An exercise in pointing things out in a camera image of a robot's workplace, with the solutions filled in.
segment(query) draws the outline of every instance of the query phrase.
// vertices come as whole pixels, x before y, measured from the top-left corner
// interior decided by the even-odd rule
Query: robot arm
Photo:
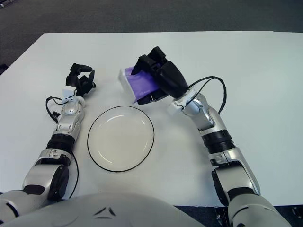
[[[83,76],[78,79],[77,76],[83,71],[91,71],[89,78]],[[49,112],[58,123],[46,149],[26,175],[22,190],[0,195],[0,224],[60,201],[65,195],[72,149],[84,117],[83,95],[96,87],[93,79],[91,67],[73,64],[63,89],[60,120],[57,121],[56,115]]]
[[[214,166],[212,177],[220,202],[229,206],[230,224],[241,226],[290,226],[278,211],[260,196],[260,186],[240,149],[233,143],[218,112],[205,97],[189,89],[177,67],[165,59],[165,54],[154,48],[150,54],[139,58],[132,74],[140,70],[149,72],[160,90],[175,99],[169,112],[181,111],[192,119],[208,149]],[[145,104],[160,100],[153,94],[138,100]]]

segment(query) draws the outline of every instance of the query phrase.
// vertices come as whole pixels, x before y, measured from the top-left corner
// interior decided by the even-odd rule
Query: silver robot arm segment
[[[88,78],[83,76],[79,79],[81,72],[91,73]],[[0,195],[0,224],[60,201],[65,195],[72,149],[84,117],[83,95],[96,87],[93,79],[94,71],[91,67],[73,64],[63,89],[63,107],[59,121],[47,107],[47,102],[53,97],[47,98],[46,108],[50,117],[57,122],[56,129],[46,149],[40,153],[26,175],[22,190]]]
[[[260,196],[260,186],[220,115],[202,94],[193,89],[174,100],[171,109],[179,109],[197,126],[215,167],[212,177],[220,202],[229,206],[233,226],[290,226],[277,210]]]

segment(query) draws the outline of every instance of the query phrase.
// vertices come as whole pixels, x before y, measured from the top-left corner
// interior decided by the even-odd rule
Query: robotic hand
[[[83,76],[79,79],[78,75],[81,72],[91,73],[88,78]],[[72,149],[84,117],[83,95],[96,87],[93,79],[94,71],[91,67],[73,64],[63,89],[61,100],[63,107],[59,121],[57,117],[60,114],[51,113],[47,107],[48,101],[56,97],[47,98],[46,109],[57,123],[57,127],[46,149],[41,152],[26,175],[22,190],[13,190],[0,195],[0,224],[60,201],[65,195]]]

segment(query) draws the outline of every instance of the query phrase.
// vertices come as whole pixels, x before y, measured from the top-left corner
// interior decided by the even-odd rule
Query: purple sponge
[[[121,70],[119,79],[123,89],[129,94],[133,103],[135,103],[151,92],[158,90],[159,87],[151,74],[140,71],[136,75],[131,75],[132,70],[133,67]]]

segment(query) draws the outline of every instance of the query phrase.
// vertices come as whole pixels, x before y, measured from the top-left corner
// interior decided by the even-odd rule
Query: white plate
[[[98,166],[112,172],[123,172],[145,160],[153,141],[153,125],[143,111],[131,106],[117,106],[94,121],[87,146]]]

